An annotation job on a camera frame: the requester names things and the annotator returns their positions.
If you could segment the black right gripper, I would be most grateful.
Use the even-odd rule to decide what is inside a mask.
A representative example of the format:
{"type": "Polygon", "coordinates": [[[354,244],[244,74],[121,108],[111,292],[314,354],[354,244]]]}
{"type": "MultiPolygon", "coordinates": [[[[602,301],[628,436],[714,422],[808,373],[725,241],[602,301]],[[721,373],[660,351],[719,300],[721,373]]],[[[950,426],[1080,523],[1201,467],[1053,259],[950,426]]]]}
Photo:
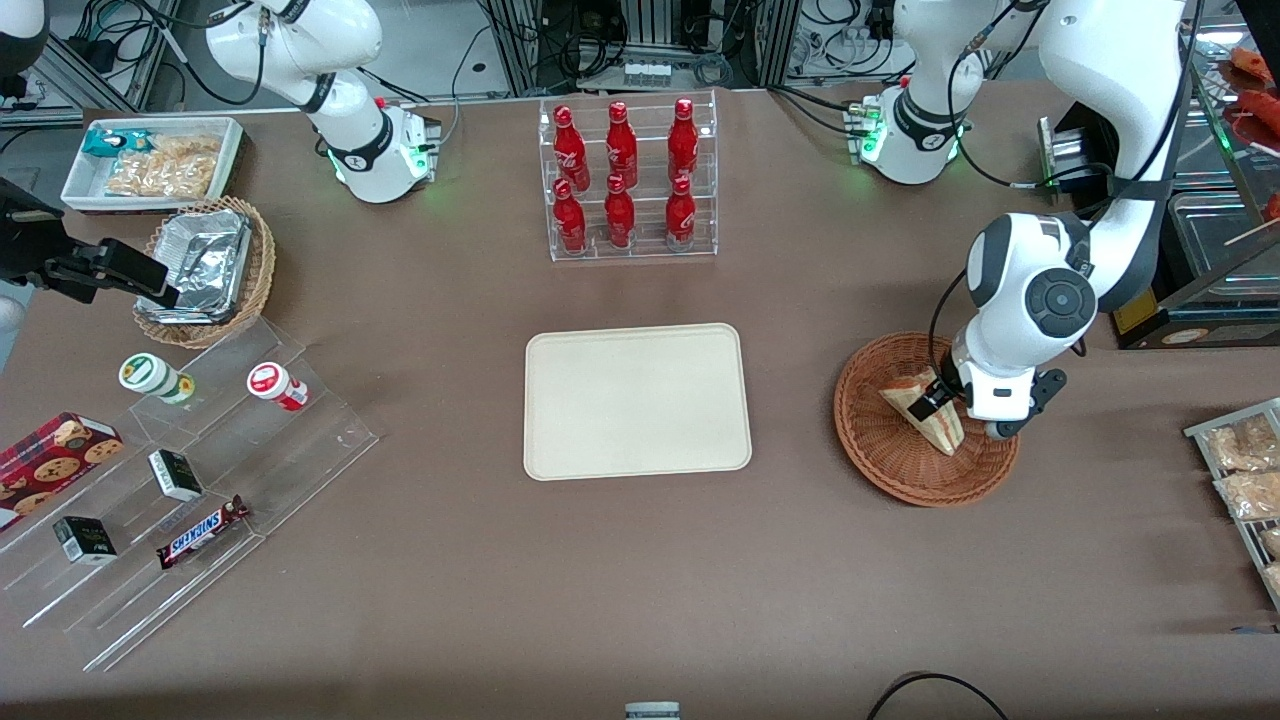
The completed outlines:
{"type": "Polygon", "coordinates": [[[9,179],[1,181],[4,282],[52,290],[81,304],[91,304],[100,290],[119,290],[161,307],[177,305],[180,293],[166,282],[168,268],[119,240],[102,240],[90,264],[50,261],[70,251],[63,215],[9,179]]]}

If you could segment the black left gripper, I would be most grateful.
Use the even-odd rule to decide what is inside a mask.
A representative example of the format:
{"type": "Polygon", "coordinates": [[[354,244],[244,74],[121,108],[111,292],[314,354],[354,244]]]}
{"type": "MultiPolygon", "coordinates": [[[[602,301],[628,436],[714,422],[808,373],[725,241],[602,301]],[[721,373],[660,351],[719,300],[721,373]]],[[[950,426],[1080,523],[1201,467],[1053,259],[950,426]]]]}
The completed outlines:
{"type": "MultiPolygon", "coordinates": [[[[920,386],[920,396],[913,402],[913,418],[925,421],[956,398],[964,397],[964,388],[955,373],[937,375],[924,370],[914,377],[920,386]]],[[[1032,420],[1038,418],[1052,398],[1066,386],[1068,374],[1062,369],[1050,369],[1039,373],[1032,383],[1028,414],[1015,421],[987,421],[986,434],[997,441],[1014,439],[1032,420]]]]}

